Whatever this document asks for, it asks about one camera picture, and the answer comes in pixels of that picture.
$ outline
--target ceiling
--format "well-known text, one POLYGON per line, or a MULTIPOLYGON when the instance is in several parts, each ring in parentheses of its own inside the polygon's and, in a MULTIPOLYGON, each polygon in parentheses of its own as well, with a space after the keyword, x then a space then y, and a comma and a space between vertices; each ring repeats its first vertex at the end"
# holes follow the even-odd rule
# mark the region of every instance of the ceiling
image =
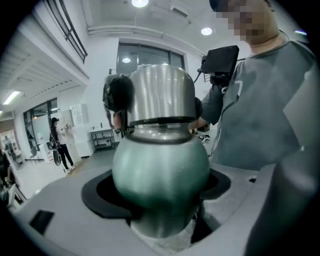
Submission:
POLYGON ((0 60, 0 111, 15 110, 21 104, 45 94, 56 93, 73 81, 52 68, 48 60, 28 50, 23 40, 13 39, 0 60), (2 105, 13 91, 19 91, 9 105, 2 105))
MULTIPOLYGON (((233 31, 228 30, 227 22, 216 17, 209 0, 149 0, 143 8, 134 7, 131 0, 82 0, 82 4, 89 27, 126 25, 153 29, 183 40, 204 53, 225 42, 239 41, 233 31), (170 11, 172 2, 182 6, 188 16, 184 18, 170 11), (205 27, 212 28, 214 33, 202 35, 201 29, 205 27)), ((290 39, 305 40, 301 35, 296 38, 294 31, 299 27, 276 2, 273 8, 280 29, 290 39)))

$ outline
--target railing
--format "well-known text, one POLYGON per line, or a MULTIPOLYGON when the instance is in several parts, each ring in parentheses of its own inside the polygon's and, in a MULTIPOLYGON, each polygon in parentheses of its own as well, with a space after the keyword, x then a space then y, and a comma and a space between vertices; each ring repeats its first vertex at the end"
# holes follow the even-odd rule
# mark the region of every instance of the railing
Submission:
POLYGON ((57 23, 59 24, 61 30, 63 31, 65 40, 69 41, 76 53, 81 58, 82 62, 85 63, 85 59, 88 56, 85 47, 81 43, 81 40, 74 28, 74 25, 71 22, 70 16, 67 12, 65 3, 63 0, 44 0, 57 23))

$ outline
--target gray sweatshirt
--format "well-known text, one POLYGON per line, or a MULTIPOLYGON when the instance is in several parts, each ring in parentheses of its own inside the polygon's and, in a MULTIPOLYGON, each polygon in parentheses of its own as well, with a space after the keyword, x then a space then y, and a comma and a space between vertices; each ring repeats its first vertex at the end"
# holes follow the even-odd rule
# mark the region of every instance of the gray sweatshirt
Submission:
POLYGON ((213 125, 221 117, 214 163, 260 170, 300 148, 283 109, 314 60, 288 41, 240 63, 224 95, 217 86, 210 89, 201 117, 213 125))

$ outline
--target man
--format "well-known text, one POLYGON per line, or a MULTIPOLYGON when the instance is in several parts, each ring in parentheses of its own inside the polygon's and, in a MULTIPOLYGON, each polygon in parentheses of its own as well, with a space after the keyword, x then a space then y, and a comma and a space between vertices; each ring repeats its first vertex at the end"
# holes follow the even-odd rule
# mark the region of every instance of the man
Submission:
POLYGON ((283 109, 309 71, 314 57, 301 45, 285 41, 268 0, 210 0, 252 55, 235 70, 225 94, 213 86, 202 101, 193 130, 219 119, 219 140, 212 161, 260 170, 300 148, 283 109))

